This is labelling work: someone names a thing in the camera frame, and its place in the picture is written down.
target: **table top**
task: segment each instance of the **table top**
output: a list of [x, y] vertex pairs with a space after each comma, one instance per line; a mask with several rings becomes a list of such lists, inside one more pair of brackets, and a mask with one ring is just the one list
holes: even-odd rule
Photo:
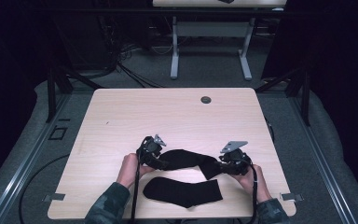
[[[211, 98], [209, 104], [200, 99]], [[125, 155], [135, 152], [148, 135], [156, 133], [167, 144], [161, 152], [182, 148], [218, 159], [229, 141], [248, 141], [242, 147], [262, 166], [272, 197], [279, 198], [289, 216], [293, 202], [280, 199], [289, 193], [281, 164], [271, 141], [255, 91], [245, 88], [110, 89], [97, 90], [80, 127], [52, 201], [53, 219], [84, 218], [97, 198], [116, 181]], [[198, 183], [206, 181], [199, 167], [155, 171], [140, 181], [137, 218], [251, 217], [252, 199], [229, 175], [217, 179], [223, 200], [189, 209], [153, 201], [143, 195], [145, 184], [156, 176]], [[132, 198], [124, 212], [131, 217]]]
[[153, 0], [153, 7], [284, 7], [286, 0]]

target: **black sock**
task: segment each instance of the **black sock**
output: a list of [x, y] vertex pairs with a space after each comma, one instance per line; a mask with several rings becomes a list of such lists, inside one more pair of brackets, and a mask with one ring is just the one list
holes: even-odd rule
[[191, 184], [165, 177], [156, 177], [150, 180], [144, 188], [144, 196], [148, 199], [174, 203], [185, 208], [223, 199], [217, 180]]
[[217, 159], [211, 156], [186, 151], [183, 149], [174, 149], [162, 153], [159, 156], [161, 161], [167, 161], [168, 167], [164, 170], [178, 170], [187, 167], [199, 166], [206, 179], [221, 174], [219, 165], [215, 164]]

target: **wrist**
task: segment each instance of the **wrist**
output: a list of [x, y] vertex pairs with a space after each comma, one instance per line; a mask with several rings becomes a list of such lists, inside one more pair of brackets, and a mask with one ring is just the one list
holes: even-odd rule
[[125, 180], [125, 179], [121, 179], [121, 178], [117, 178], [116, 182], [122, 186], [124, 186], [125, 188], [129, 189], [130, 186], [132, 185], [132, 182]]
[[270, 199], [272, 199], [272, 196], [269, 194], [268, 190], [264, 190], [264, 189], [257, 190], [257, 202], [258, 203], [262, 203], [262, 202], [268, 201]]

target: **gray carpet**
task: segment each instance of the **gray carpet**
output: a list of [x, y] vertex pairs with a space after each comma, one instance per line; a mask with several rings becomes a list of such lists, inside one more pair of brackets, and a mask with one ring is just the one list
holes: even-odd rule
[[[170, 79], [171, 53], [157, 54], [153, 51], [135, 50], [125, 64], [131, 71], [148, 77], [164, 87], [249, 87], [256, 88], [263, 84], [260, 80], [264, 62], [269, 51], [270, 40], [255, 37], [248, 53], [248, 60], [253, 73], [252, 81], [245, 81], [237, 49], [241, 47], [240, 39], [193, 39], [180, 48], [179, 78]], [[123, 71], [93, 79], [106, 88], [141, 88]], [[70, 95], [67, 104], [58, 114], [53, 125], [66, 128], [62, 140], [47, 140], [29, 176], [44, 164], [68, 154], [75, 142], [76, 134], [85, 115], [92, 90], [83, 83], [72, 80], [76, 90]], [[305, 201], [296, 204], [297, 212], [291, 217], [292, 223], [342, 223], [329, 191], [321, 177], [315, 159], [311, 153], [310, 142], [303, 130], [301, 120], [296, 118], [293, 108], [295, 99], [287, 99], [281, 92], [275, 91], [258, 94], [262, 110], [273, 127], [275, 147], [289, 188], [293, 193], [301, 193]], [[36, 88], [38, 103], [33, 116], [24, 129], [17, 145], [7, 158], [0, 171], [0, 198], [10, 179], [17, 171], [24, 157], [33, 149], [39, 134], [45, 128], [47, 118], [47, 88], [42, 83]], [[323, 105], [314, 94], [310, 98], [311, 130], [335, 175], [343, 194], [348, 201], [358, 222], [358, 185], [350, 169], [342, 160], [342, 147], [339, 137], [324, 111]], [[57, 188], [66, 158], [56, 161], [40, 172], [29, 185], [22, 201], [22, 213], [25, 223], [82, 223], [82, 220], [51, 220], [47, 216], [49, 203], [42, 202], [46, 194]], [[3, 223], [20, 223], [19, 197], [8, 208], [2, 218]], [[139, 223], [168, 223], [173, 220], [140, 220]], [[234, 219], [187, 220], [185, 223], [238, 223]]]

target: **black cable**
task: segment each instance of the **black cable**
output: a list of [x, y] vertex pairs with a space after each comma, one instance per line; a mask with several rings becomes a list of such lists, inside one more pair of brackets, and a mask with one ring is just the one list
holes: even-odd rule
[[136, 81], [139, 85], [143, 88], [146, 88], [146, 85], [153, 87], [153, 88], [164, 88], [164, 86], [159, 85], [158, 83], [154, 82], [153, 80], [148, 79], [147, 77], [143, 77], [139, 74], [132, 72], [129, 68], [124, 66], [122, 63], [118, 63], [117, 66], [121, 68], [130, 78]]
[[141, 153], [138, 155], [138, 165], [136, 167], [135, 173], [135, 187], [133, 190], [133, 198], [132, 198], [132, 209], [131, 209], [131, 222], [130, 224], [135, 223], [135, 210], [136, 210], [136, 200], [138, 198], [138, 187], [139, 187], [139, 169], [141, 167]]
[[271, 125], [271, 123], [269, 123], [269, 121], [267, 120], [266, 116], [264, 117], [264, 120], [266, 121], [266, 123], [268, 125], [270, 135], [271, 135], [271, 139], [272, 139], [272, 142], [274, 143], [275, 142], [275, 133], [274, 133], [274, 130], [272, 129], [272, 125]]
[[252, 214], [252, 219], [248, 222], [248, 224], [252, 224], [255, 222], [255, 218], [257, 216], [257, 172], [255, 171], [255, 168], [253, 166], [253, 164], [251, 163], [251, 168], [252, 168], [252, 171], [254, 173], [254, 191], [253, 191], [253, 209], [254, 209], [254, 212]]
[[239, 222], [240, 224], [242, 224], [242, 221], [241, 221], [241, 219], [240, 219], [240, 218], [237, 218], [237, 220], [238, 220], [238, 222]]
[[24, 224], [24, 219], [22, 218], [22, 200], [23, 200], [23, 198], [24, 198], [25, 191], [28, 189], [28, 186], [31, 184], [31, 182], [34, 180], [34, 178], [35, 178], [41, 171], [43, 171], [46, 167], [48, 167], [49, 165], [51, 165], [51, 164], [52, 164], [53, 162], [55, 162], [55, 161], [58, 161], [58, 160], [63, 159], [63, 158], [65, 158], [65, 157], [69, 157], [69, 155], [70, 155], [70, 154], [63, 155], [63, 156], [61, 156], [61, 157], [59, 157], [59, 158], [57, 158], [57, 159], [54, 159], [54, 160], [52, 160], [52, 161], [46, 163], [46, 164], [45, 164], [44, 166], [42, 166], [39, 170], [37, 170], [36, 173], [34, 173], [34, 174], [31, 176], [30, 180], [29, 180], [28, 183], [25, 185], [25, 187], [24, 187], [24, 189], [23, 189], [23, 191], [22, 191], [22, 193], [21, 193], [21, 195], [20, 195], [20, 201], [19, 201], [19, 219], [20, 219], [20, 223], [21, 223], [21, 224]]
[[170, 222], [168, 219], [165, 219], [165, 221], [168, 223], [168, 224], [175, 224], [176, 222]]

